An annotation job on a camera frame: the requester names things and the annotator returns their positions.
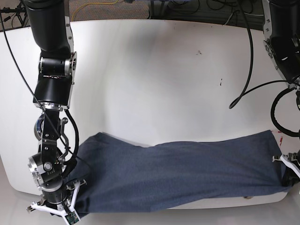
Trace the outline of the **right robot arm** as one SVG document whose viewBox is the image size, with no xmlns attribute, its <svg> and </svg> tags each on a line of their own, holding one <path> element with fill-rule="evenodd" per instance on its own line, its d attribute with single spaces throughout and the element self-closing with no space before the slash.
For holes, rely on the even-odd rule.
<svg viewBox="0 0 300 225">
<path fill-rule="evenodd" d="M 66 0 L 26 0 L 24 2 L 31 30 L 41 54 L 33 102 L 42 109 L 34 133 L 38 152 L 29 158 L 29 170 L 41 200 L 28 211 L 45 211 L 62 217 L 72 225 L 80 220 L 75 202 L 84 179 L 65 182 L 77 164 L 78 145 L 71 151 L 65 125 L 74 122 L 70 99 L 74 85 L 77 53 L 70 27 Z"/>
</svg>

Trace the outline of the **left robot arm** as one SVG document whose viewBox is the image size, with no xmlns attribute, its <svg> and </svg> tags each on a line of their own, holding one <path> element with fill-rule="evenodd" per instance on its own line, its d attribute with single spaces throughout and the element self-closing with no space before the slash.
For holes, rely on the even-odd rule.
<svg viewBox="0 0 300 225">
<path fill-rule="evenodd" d="M 263 33 L 264 47 L 272 60 L 275 69 L 282 77 L 281 81 L 273 81 L 258 85 L 246 91 L 254 63 L 253 40 L 246 14 L 241 6 L 241 1 L 237 0 L 241 15 L 245 22 L 250 43 L 250 67 L 246 84 L 241 94 L 231 102 L 229 109 L 237 105 L 240 99 L 249 92 L 271 83 L 286 83 L 287 88 L 281 91 L 274 99 L 270 117 L 273 125 L 283 134 L 289 137 L 300 138 L 300 130 L 293 132 L 281 126 L 276 117 L 275 109 L 279 100 L 286 94 L 297 90 L 296 104 L 300 110 L 300 1 L 299 0 L 262 0 L 263 7 Z M 300 150 L 298 153 L 288 153 L 287 155 L 274 156 L 273 161 L 279 161 L 286 166 L 282 177 L 284 187 L 292 186 L 300 182 Z"/>
</svg>

